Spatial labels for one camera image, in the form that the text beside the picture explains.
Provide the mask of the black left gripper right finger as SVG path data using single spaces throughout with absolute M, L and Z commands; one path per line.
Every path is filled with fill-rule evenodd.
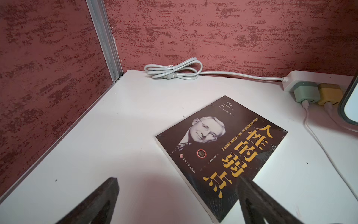
M 300 224 L 276 200 L 252 180 L 239 178 L 238 197 L 246 224 Z

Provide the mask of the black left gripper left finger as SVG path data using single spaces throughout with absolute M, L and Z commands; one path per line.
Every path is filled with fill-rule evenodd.
M 119 194 L 117 178 L 110 177 L 86 197 L 59 224 L 109 224 Z

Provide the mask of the dark paperback book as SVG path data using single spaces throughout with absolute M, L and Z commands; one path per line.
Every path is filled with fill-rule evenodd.
M 254 179 L 287 131 L 223 96 L 156 136 L 191 191 L 218 224 L 238 201 L 239 179 Z

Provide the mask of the green USB charger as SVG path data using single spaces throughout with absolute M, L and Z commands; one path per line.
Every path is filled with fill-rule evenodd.
M 293 93 L 297 103 L 307 100 L 310 104 L 314 104 L 321 99 L 318 85 L 312 82 L 299 82 L 295 84 Z

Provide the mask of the white power strip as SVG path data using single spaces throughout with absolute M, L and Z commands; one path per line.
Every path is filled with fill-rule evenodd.
M 293 92 L 294 86 L 300 82 L 312 82 L 317 85 L 321 83 L 339 85 L 342 89 L 347 89 L 353 80 L 353 76 L 317 73 L 308 71 L 291 71 L 284 77 L 282 86 L 286 92 Z

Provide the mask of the yellow USB charger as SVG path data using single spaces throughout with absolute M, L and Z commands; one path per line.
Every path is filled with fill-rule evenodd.
M 339 104 L 343 98 L 343 92 L 339 85 L 335 84 L 319 84 L 318 85 L 320 100 L 319 105 L 324 105 L 327 102 L 331 102 L 332 105 Z

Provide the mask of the white board black frame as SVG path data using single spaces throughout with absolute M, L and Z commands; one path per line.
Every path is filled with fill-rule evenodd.
M 350 125 L 358 125 L 358 73 L 353 77 L 338 106 L 339 116 Z

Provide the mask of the aluminium corner post left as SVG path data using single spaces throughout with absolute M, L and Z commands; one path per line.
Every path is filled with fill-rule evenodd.
M 124 74 L 117 45 L 110 26 L 103 0 L 86 0 L 112 81 L 117 82 Z

